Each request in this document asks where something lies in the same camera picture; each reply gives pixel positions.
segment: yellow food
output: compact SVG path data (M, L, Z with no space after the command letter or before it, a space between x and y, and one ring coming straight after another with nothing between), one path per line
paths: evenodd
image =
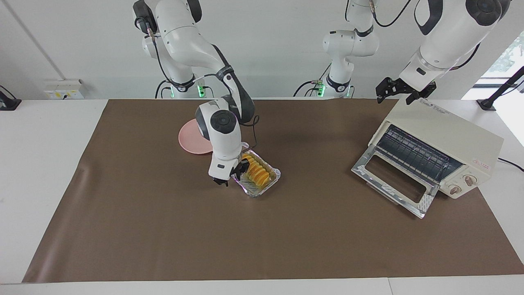
M249 162L249 168L247 169L247 178L255 183L257 186L262 187L269 183L269 172L267 172L260 163L258 163L252 156L248 154L242 155L243 159Z

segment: table surface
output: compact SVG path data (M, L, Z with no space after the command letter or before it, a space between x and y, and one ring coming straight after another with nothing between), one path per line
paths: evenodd
M524 147L495 112L474 101L438 100L441 107L505 139L500 157L522 164ZM24 101L15 112L0 113L0 283L2 294L157 293L240 294L522 294L524 275L452 278L377 278L280 281L89 282L19 285L78 161L104 110L106 100ZM524 174L497 163L480 189L524 261Z

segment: aluminum foil container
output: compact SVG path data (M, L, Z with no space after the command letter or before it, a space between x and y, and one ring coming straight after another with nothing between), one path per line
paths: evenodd
M242 146L247 149L249 145L245 142L242 143ZM236 175L233 175L233 179L240 185L244 192L252 197L258 198L262 196L270 187L272 187L280 179L281 173L280 170L273 168L266 161L264 161L257 153L254 151L247 151L244 154L252 156L268 173L269 173L269 182L264 186L257 186L247 177L246 173L240 176L240 179L236 179Z

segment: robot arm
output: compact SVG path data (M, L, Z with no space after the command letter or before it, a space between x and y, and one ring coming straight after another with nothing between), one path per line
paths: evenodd
M156 29L160 33L161 38L158 40L163 43L162 46L169 57L175 61L173 66L211 69L230 92L219 99L200 105L195 115L202 136L213 145L209 175L218 184L227 185L231 175L247 169L240 159L240 124L245 124L253 118L255 105L218 47L206 41L195 27L199 19L195 17L195 7L200 9L199 5L195 5L197 0L187 3L183 0L141 1L150 9L149 17L145 19L155 22L149 26L151 30Z
M426 35L398 80L386 78L377 87L379 103L408 93L407 103L427 98L435 80L472 52L505 15L510 0L421 0L415 20Z
M347 19L354 30L331 31L324 37L324 50L332 59L331 70L323 80L325 96L346 96L355 68L348 59L350 56L372 56L378 50L369 0L351 0Z

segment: brown tablecloth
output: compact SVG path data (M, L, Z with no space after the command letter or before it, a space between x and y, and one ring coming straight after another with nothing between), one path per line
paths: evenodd
M479 190L419 220L351 172L395 101L257 101L259 199L179 146L200 103L109 101L24 282L524 273Z

